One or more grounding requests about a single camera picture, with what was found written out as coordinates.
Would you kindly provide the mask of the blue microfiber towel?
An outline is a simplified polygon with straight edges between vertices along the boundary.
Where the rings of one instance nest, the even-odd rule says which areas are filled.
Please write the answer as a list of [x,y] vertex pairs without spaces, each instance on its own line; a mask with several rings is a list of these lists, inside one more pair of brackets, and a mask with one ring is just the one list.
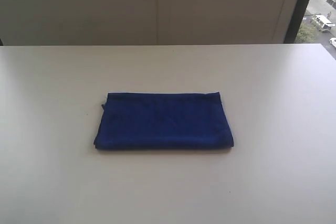
[[109,93],[94,146],[101,151],[222,150],[234,138],[215,93]]

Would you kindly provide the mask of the white car outside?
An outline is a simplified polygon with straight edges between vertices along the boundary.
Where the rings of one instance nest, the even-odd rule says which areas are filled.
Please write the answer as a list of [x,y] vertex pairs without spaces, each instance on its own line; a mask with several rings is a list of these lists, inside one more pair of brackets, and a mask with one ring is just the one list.
[[329,39],[329,44],[331,44],[334,48],[336,48],[336,38],[335,37],[330,38]]

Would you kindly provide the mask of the black window frame post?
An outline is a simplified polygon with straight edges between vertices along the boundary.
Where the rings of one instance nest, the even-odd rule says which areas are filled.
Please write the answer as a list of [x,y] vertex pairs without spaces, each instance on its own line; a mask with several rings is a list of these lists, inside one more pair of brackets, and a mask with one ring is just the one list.
[[299,31],[309,0],[297,0],[292,17],[283,40],[284,44],[293,44]]

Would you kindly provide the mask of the white van outside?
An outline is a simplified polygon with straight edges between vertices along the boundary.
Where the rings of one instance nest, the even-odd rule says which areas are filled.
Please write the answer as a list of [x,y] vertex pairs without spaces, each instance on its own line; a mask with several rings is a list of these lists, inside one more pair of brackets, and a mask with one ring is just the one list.
[[323,15],[314,15],[311,19],[311,23],[318,31],[321,32],[328,32],[331,28],[335,27],[335,24]]

